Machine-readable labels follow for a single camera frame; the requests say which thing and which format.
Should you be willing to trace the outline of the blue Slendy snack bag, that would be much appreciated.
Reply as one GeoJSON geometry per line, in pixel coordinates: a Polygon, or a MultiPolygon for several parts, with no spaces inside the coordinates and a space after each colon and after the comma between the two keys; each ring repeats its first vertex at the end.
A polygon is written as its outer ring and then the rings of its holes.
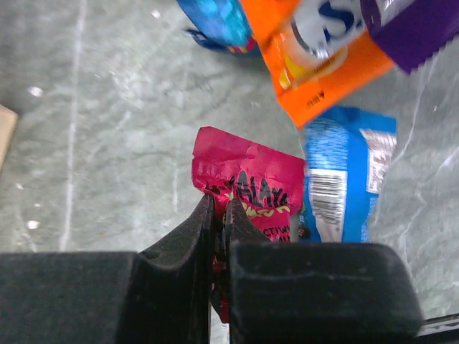
{"type": "Polygon", "coordinates": [[[193,28],[183,29],[200,47],[233,56],[259,57],[247,17],[239,1],[178,0],[193,28]]]}

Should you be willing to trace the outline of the orange snack packet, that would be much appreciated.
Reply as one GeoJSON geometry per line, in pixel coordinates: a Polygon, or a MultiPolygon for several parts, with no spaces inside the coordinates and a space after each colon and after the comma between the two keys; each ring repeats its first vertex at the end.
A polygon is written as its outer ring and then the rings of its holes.
{"type": "Polygon", "coordinates": [[[242,1],[276,98],[298,128],[394,64],[371,40],[360,1],[242,1]]]}

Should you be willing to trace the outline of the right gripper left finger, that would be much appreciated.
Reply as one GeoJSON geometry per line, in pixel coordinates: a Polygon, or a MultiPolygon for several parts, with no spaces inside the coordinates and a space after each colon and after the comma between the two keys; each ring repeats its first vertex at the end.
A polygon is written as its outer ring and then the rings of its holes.
{"type": "Polygon", "coordinates": [[[204,196],[142,252],[4,253],[3,343],[208,343],[215,232],[204,196]]]}

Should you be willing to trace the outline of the purple snack packet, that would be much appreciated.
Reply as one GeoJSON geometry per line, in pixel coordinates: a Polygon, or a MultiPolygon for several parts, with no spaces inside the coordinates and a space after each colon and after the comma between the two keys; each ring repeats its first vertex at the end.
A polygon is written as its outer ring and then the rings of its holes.
{"type": "Polygon", "coordinates": [[[458,37],[456,0],[361,1],[374,43],[411,73],[458,37]]]}

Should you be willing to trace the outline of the blue M&M's packet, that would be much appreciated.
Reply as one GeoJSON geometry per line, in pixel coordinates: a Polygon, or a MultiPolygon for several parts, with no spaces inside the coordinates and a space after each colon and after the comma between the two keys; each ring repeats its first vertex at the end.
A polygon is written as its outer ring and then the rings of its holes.
{"type": "Polygon", "coordinates": [[[306,179],[299,242],[357,243],[397,146],[393,117],[332,107],[305,126],[306,179]]]}

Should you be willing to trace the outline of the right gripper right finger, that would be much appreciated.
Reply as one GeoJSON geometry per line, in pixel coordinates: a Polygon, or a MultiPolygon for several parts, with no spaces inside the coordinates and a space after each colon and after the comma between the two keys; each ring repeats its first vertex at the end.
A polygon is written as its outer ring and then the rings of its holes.
{"type": "Polygon", "coordinates": [[[410,276],[382,244],[274,243],[227,205],[232,343],[403,343],[422,326],[410,276]]]}

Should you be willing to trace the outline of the checkered paper bag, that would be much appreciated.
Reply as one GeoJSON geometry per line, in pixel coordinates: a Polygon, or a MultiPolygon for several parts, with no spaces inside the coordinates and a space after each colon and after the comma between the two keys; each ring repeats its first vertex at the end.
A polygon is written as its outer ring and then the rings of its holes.
{"type": "Polygon", "coordinates": [[[2,168],[11,143],[18,115],[3,105],[0,105],[0,168],[2,168]]]}

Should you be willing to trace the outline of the red candy packet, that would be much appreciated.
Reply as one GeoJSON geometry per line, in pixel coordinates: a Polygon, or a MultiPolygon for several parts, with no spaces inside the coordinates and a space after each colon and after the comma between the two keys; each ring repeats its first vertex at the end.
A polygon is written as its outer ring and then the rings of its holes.
{"type": "Polygon", "coordinates": [[[214,127],[202,127],[191,162],[193,185],[214,199],[211,304],[229,322],[227,255],[222,232],[229,224],[227,207],[240,201],[249,223],[272,242],[291,241],[290,218],[303,205],[305,161],[214,127]]]}

